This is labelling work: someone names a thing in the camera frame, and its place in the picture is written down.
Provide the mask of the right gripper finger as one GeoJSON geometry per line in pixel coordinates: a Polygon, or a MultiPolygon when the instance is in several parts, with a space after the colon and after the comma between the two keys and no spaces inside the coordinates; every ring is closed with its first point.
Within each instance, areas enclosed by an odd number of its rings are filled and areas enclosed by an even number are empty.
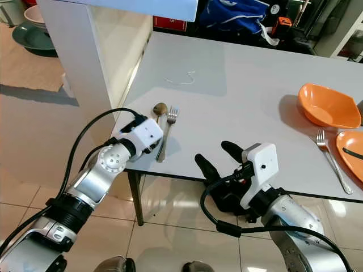
{"type": "Polygon", "coordinates": [[[233,142],[223,141],[221,142],[221,148],[225,150],[237,163],[243,164],[243,152],[244,149],[233,142]]]}
{"type": "Polygon", "coordinates": [[[207,160],[205,156],[203,156],[202,154],[196,154],[194,159],[196,165],[198,166],[198,168],[202,172],[202,175],[205,178],[205,181],[203,181],[205,188],[220,181],[220,173],[218,173],[216,167],[212,163],[210,163],[210,161],[207,160]]]}

